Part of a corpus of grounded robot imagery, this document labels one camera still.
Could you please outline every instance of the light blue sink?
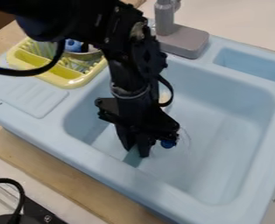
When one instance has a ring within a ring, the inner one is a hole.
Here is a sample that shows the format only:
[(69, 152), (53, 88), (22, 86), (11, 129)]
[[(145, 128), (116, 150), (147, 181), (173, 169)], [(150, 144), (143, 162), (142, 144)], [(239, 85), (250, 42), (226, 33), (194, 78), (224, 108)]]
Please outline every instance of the light blue sink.
[(275, 192), (275, 52), (213, 37), (198, 60), (168, 59), (176, 148), (157, 143), (141, 159), (97, 119), (108, 69), (75, 90), (0, 77), (0, 123), (168, 220), (259, 223)]

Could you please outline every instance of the gray faucet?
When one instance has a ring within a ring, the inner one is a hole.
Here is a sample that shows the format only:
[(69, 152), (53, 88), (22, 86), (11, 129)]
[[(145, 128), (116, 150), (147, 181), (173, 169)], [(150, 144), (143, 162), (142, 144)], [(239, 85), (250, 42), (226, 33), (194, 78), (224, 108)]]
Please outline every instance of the gray faucet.
[(163, 51), (195, 60), (208, 45), (209, 34), (175, 24), (174, 14), (180, 6), (180, 0), (157, 0), (154, 5), (155, 32)]
[(167, 36), (175, 32), (174, 14), (180, 5), (180, 0), (158, 0), (155, 3), (155, 23), (158, 35)]

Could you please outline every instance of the black cord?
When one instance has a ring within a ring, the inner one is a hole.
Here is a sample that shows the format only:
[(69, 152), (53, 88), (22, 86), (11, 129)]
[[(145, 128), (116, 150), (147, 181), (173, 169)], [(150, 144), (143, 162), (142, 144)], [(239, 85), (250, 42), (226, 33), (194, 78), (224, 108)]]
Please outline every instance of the black cord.
[(172, 87), (171, 83), (168, 82), (160, 74), (158, 76), (158, 81), (160, 81), (162, 84), (164, 84), (170, 90), (170, 92), (171, 92), (171, 97), (170, 97), (170, 99), (168, 101), (159, 103), (159, 106), (161, 108), (165, 108), (165, 107), (169, 106), (172, 103), (173, 98), (174, 98), (174, 90), (173, 90), (173, 87)]
[(25, 190), (16, 180), (13, 180), (11, 178), (0, 178), (0, 184), (13, 185), (18, 189), (18, 191), (20, 193), (20, 199), (19, 199), (18, 206), (15, 209), (15, 212), (12, 214), (10, 220), (7, 223), (7, 224), (18, 224), (22, 207), (25, 204)]
[(31, 70), (14, 70), (14, 69), (0, 67), (0, 74), (7, 75), (7, 76), (18, 76), (18, 77), (26, 77), (26, 76), (42, 74), (55, 66), (55, 64), (60, 60), (60, 57), (63, 54), (64, 50), (65, 50), (65, 39), (58, 42), (58, 47), (56, 49), (55, 56), (49, 64), (43, 67), (31, 69)]

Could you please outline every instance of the yellow dish rack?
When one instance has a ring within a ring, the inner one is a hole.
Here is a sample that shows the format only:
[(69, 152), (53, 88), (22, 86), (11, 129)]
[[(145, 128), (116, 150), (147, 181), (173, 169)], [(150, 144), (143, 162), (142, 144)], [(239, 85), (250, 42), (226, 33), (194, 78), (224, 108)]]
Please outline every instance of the yellow dish rack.
[[(7, 62), (17, 69), (33, 69), (48, 64), (56, 51), (56, 44), (36, 42), (25, 38), (7, 52)], [(37, 75), (59, 88), (79, 88), (89, 83), (106, 66), (101, 53), (91, 53), (85, 60), (63, 55), (59, 63), (49, 71)]]

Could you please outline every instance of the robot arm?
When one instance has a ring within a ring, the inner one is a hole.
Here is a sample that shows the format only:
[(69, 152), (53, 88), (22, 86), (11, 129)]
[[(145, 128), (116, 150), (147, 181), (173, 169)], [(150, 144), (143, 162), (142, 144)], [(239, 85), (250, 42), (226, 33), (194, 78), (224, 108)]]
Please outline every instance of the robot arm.
[[(144, 158), (156, 140), (176, 145), (180, 126), (161, 109), (173, 99), (172, 86), (160, 76), (166, 54), (141, 11), (118, 0), (0, 0), (0, 11), (18, 16), (25, 33), (37, 41), (76, 39), (103, 51), (114, 98), (97, 99), (95, 105), (101, 119), (116, 125), (126, 150), (136, 144)], [(162, 104), (159, 82), (172, 93)]]

